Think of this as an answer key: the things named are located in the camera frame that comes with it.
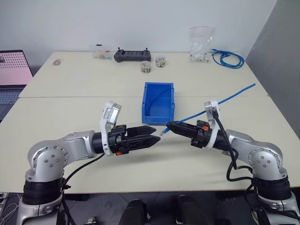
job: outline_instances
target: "table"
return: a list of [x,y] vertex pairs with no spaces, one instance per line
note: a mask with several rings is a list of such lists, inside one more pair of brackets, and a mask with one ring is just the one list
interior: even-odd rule
[[[223,97],[176,97],[175,119],[200,112],[208,100]],[[98,122],[107,100],[122,105],[118,124],[141,124],[141,97],[33,97],[19,99],[0,124],[0,191],[22,192],[25,172],[30,168],[27,153],[42,140],[68,133],[99,131]],[[292,187],[300,186],[300,141],[273,101],[266,96],[235,97],[220,106],[222,122],[258,141],[277,145],[284,155]],[[206,115],[198,119],[207,121]],[[165,127],[156,126],[158,135]],[[65,177],[87,160],[65,168]],[[190,146],[188,138],[169,132],[151,148],[122,156],[105,156],[78,172],[67,193],[142,192],[179,190],[245,189],[248,181],[228,182],[228,156],[218,150]],[[249,175],[234,171],[232,176]]]
[[[166,57],[166,67],[155,66],[157,55]],[[229,69],[213,61],[192,63],[188,53],[151,56],[152,71],[143,74],[140,62],[98,60],[89,52],[54,52],[20,97],[142,97],[145,82],[174,83],[176,97],[227,97],[253,83],[256,88],[243,96],[267,95],[246,63],[240,69]],[[56,59],[63,59],[59,66],[53,65]]]

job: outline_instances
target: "floor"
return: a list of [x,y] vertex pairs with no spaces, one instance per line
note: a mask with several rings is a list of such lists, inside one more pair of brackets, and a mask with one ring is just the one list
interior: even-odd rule
[[[171,200],[178,195],[193,197],[211,218],[229,219],[232,225],[255,225],[243,196],[220,200],[216,192],[208,191],[96,194],[90,195],[85,202],[67,200],[67,204],[77,225],[87,222],[90,217],[97,217],[100,225],[118,225],[127,204],[131,200],[142,199],[151,216],[147,225],[172,225]],[[248,197],[255,201],[252,194]],[[14,202],[18,202],[17,196],[9,198],[7,205]],[[15,221],[16,213],[6,224],[14,225]]]

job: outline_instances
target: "white bracket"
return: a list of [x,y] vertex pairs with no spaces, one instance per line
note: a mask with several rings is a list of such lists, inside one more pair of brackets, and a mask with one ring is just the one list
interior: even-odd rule
[[211,149],[215,143],[215,140],[217,138],[218,130],[220,129],[219,125],[217,124],[216,120],[214,119],[212,115],[212,110],[213,108],[217,109],[217,113],[219,115],[219,120],[221,121],[221,114],[220,114],[220,109],[218,106],[218,102],[213,100],[210,102],[205,102],[204,103],[204,108],[206,110],[207,114],[207,119],[210,122],[210,128],[212,129],[211,136],[210,136],[210,141],[206,145],[208,149]]
[[105,108],[102,112],[101,120],[99,122],[102,136],[102,146],[104,153],[107,156],[113,155],[109,148],[108,133],[112,130],[112,126],[114,126],[116,123],[121,107],[121,105],[118,105],[115,102],[108,101],[105,104]]

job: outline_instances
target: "blue plastic bin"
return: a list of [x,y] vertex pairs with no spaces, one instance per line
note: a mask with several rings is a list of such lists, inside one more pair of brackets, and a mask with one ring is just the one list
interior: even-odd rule
[[142,123],[165,125],[174,121],[173,83],[145,83]]

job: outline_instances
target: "game controller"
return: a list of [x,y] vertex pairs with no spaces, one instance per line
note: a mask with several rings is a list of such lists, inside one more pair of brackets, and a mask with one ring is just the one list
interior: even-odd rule
[[124,51],[123,49],[118,51],[113,56],[117,62],[122,61],[151,61],[151,54],[148,48],[144,51]]

